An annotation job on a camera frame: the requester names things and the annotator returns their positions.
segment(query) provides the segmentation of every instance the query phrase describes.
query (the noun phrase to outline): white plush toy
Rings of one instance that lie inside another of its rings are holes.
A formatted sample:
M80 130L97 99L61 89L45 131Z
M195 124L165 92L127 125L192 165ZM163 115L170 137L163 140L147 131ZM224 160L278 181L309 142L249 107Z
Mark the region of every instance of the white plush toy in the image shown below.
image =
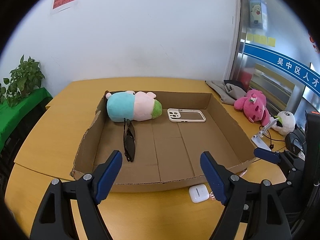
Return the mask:
M284 136L290 132L293 132L296 124L296 119L294 118L293 113L282 111L276 115L275 118L279 118L279 120L272 126L274 130ZM270 122L272 122L275 118L270 117Z

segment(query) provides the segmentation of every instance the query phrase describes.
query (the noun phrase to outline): black sunglasses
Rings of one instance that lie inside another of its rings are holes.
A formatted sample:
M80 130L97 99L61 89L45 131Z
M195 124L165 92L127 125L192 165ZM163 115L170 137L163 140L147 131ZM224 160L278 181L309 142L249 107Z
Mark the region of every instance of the black sunglasses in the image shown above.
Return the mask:
M134 155L136 152L135 145L135 132L132 122L129 119L124 118L124 131L123 131L123 146L124 146L124 155L127 158L127 161L133 162Z

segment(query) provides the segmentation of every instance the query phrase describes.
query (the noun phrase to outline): yellow sticky note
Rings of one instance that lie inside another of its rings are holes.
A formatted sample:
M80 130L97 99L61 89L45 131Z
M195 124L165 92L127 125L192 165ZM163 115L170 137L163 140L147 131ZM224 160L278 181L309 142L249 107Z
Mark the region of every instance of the yellow sticky note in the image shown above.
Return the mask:
M254 40L254 42L256 42L256 43L260 43L260 35L254 34L254 35L253 35L253 40Z
M247 33L247 41L253 41L253 34Z
M268 37L268 46L275 47L276 46L276 39Z
M263 45L266 45L267 44L267 37L260 35L260 43Z

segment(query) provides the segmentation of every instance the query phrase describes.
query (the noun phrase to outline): cardboard box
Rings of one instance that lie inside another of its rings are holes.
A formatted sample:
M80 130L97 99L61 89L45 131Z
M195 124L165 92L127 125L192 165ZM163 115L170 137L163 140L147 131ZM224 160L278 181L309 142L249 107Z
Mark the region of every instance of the cardboard box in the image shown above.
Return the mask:
M211 93L153 92L163 113L152 120L132 122L136 134L135 159L130 163L123 155L113 192L162 191L204 183L200 167L204 151L234 173L252 163L253 144ZM206 122L171 122L168 108L201 110ZM79 179L91 173L115 149L124 153L123 129L123 122L109 119L102 98L79 145L71 176Z

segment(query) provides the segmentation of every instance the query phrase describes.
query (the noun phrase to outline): gray cloth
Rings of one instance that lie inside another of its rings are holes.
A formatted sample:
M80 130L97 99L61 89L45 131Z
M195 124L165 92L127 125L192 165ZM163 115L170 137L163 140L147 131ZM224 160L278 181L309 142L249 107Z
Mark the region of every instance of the gray cloth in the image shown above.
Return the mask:
M247 93L240 87L233 84L226 84L223 81L206 81L209 87L216 91L221 97L221 103L234 105L235 101L244 97Z

